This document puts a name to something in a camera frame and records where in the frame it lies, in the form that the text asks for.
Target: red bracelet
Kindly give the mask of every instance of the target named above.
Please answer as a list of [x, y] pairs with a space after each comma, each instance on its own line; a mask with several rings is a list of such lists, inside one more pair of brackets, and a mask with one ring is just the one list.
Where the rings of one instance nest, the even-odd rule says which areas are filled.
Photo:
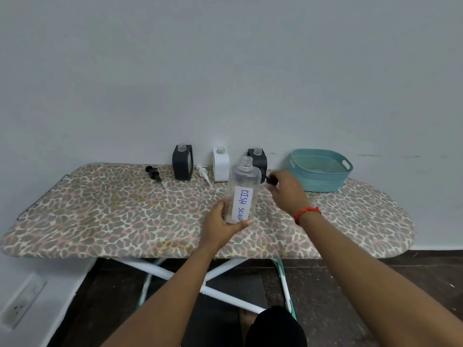
[[299, 217], [301, 215], [303, 215], [305, 212], [309, 212], [309, 211], [313, 211], [313, 212], [317, 212], [317, 213], [320, 213], [320, 210], [318, 209], [318, 207], [307, 207], [307, 208], [304, 208], [303, 210], [301, 210], [298, 214], [296, 214], [294, 216], [294, 222], [296, 223], [296, 225], [299, 225]]

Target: dish soap label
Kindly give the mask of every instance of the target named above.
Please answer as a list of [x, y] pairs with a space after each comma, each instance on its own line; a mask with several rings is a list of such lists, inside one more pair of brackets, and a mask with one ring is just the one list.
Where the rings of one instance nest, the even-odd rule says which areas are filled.
[[253, 190], [252, 187], [235, 186], [233, 211], [231, 213], [234, 222], [247, 220], [249, 218]]

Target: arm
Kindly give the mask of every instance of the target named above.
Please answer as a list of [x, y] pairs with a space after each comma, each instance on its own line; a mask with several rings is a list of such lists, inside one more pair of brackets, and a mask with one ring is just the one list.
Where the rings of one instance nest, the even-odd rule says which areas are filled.
[[209, 264], [234, 234], [252, 223], [226, 225], [224, 205], [225, 200], [219, 201], [205, 218], [198, 249], [101, 347], [180, 345]]
[[[297, 179], [275, 172], [276, 204], [294, 217], [310, 207]], [[463, 346], [463, 323], [402, 275], [376, 260], [322, 215], [299, 218], [321, 257], [381, 346]]]

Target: electrical outlet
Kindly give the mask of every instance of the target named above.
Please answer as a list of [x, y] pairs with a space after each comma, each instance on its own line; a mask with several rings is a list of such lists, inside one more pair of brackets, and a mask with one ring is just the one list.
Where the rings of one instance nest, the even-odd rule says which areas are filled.
[[0, 326], [13, 330], [42, 291], [46, 281], [37, 274], [29, 276], [0, 313]]

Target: teal plastic basket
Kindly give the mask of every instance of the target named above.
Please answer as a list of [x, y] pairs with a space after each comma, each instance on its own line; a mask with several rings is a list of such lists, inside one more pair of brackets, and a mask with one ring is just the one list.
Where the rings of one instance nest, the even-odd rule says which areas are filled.
[[300, 148], [291, 153], [289, 171], [304, 191], [334, 192], [349, 176], [352, 163], [342, 154], [330, 150]]

